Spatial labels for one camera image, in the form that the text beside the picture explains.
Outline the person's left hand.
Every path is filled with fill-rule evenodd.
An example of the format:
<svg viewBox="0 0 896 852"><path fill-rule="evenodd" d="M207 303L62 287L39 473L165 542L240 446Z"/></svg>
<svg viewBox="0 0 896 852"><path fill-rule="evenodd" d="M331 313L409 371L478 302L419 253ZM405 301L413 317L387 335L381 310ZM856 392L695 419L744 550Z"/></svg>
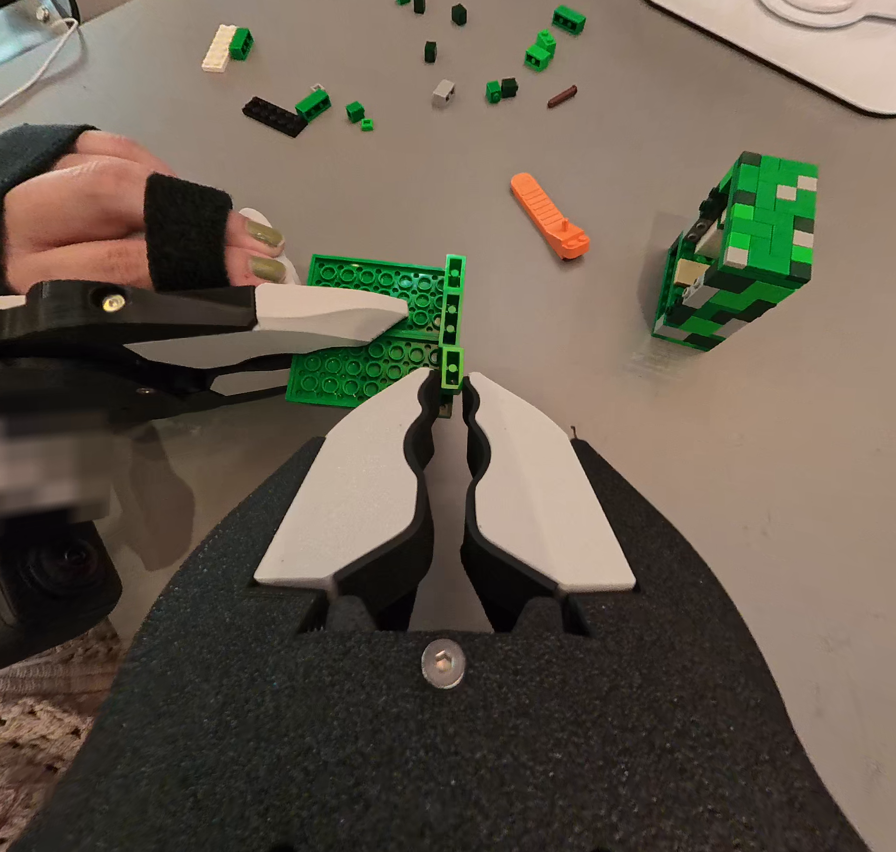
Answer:
<svg viewBox="0 0 896 852"><path fill-rule="evenodd" d="M161 293L296 282L279 231L128 138L24 124L1 143L4 294L52 280Z"/></svg>

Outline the black lego plate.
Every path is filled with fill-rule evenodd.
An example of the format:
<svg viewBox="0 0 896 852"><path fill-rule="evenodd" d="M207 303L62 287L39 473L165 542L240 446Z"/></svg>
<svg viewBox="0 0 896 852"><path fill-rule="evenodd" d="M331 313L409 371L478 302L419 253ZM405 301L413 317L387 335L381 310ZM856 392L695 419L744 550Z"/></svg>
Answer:
<svg viewBox="0 0 896 852"><path fill-rule="evenodd" d="M258 96L252 97L243 105L242 113L291 139L297 138L308 127L308 120L300 113L284 109Z"/></svg>

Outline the green blocky lego build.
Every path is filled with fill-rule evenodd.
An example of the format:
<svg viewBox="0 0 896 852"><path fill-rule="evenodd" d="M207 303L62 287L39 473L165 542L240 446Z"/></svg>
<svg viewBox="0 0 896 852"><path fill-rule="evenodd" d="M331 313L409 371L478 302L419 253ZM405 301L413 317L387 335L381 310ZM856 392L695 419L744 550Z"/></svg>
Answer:
<svg viewBox="0 0 896 852"><path fill-rule="evenodd" d="M709 352L812 277L816 163L743 152L666 253L654 338Z"/></svg>

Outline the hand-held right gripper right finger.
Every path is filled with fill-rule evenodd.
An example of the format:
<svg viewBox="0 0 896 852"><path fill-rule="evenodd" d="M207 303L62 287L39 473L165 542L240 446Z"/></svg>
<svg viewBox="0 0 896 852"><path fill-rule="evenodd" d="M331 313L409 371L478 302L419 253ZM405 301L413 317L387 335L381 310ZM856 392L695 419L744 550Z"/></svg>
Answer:
<svg viewBox="0 0 896 852"><path fill-rule="evenodd" d="M482 373L465 377L471 480L462 565L496 633L533 599L631 592L636 578L578 457L541 410Z"/></svg>

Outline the orange brick separator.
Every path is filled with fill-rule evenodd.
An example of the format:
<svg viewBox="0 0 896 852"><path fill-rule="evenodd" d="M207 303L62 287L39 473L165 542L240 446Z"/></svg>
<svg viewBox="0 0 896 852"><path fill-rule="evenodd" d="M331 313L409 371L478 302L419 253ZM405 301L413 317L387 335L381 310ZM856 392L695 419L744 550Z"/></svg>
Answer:
<svg viewBox="0 0 896 852"><path fill-rule="evenodd" d="M510 186L513 196L554 254L561 260L572 261L588 253L588 235L562 214L531 174L514 174Z"/></svg>

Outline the metal bracket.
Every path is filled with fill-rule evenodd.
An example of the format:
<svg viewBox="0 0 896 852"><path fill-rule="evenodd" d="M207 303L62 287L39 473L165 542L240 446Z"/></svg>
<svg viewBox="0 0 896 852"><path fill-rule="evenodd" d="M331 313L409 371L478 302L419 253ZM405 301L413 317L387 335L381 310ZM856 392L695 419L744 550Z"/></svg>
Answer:
<svg viewBox="0 0 896 852"><path fill-rule="evenodd" d="M1 63L57 42L80 21L75 0L16 0L1 8Z"/></svg>

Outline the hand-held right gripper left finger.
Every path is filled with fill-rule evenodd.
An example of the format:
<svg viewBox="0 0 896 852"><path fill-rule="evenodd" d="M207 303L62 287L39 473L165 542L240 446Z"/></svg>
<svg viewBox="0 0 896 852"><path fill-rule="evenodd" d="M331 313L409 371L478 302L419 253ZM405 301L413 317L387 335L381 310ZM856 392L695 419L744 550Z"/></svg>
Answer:
<svg viewBox="0 0 896 852"><path fill-rule="evenodd" d="M409 627L433 560L425 468L435 371L419 368L326 435L253 578L360 599L380 630Z"/></svg>

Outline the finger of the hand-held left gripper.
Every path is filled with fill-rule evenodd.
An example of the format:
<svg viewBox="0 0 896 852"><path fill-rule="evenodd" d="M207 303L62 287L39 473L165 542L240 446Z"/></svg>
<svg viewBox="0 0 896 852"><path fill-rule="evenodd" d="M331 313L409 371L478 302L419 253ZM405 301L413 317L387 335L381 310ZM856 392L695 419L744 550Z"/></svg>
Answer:
<svg viewBox="0 0 896 852"><path fill-rule="evenodd" d="M289 374L288 366L220 374L211 382L210 392L226 398L282 396L285 394Z"/></svg>
<svg viewBox="0 0 896 852"><path fill-rule="evenodd" d="M163 364L241 364L256 357L366 345L409 316L401 298L355 289L264 284L252 288L250 331L131 343Z"/></svg>

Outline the white lego plate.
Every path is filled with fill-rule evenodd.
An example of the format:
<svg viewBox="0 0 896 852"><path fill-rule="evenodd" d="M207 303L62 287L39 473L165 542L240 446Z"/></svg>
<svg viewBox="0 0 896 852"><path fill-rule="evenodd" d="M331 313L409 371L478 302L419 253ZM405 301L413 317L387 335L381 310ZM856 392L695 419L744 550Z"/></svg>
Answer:
<svg viewBox="0 0 896 852"><path fill-rule="evenodd" d="M206 73L223 73L230 63L230 45L237 32L235 25L219 25L203 57L201 69Z"/></svg>

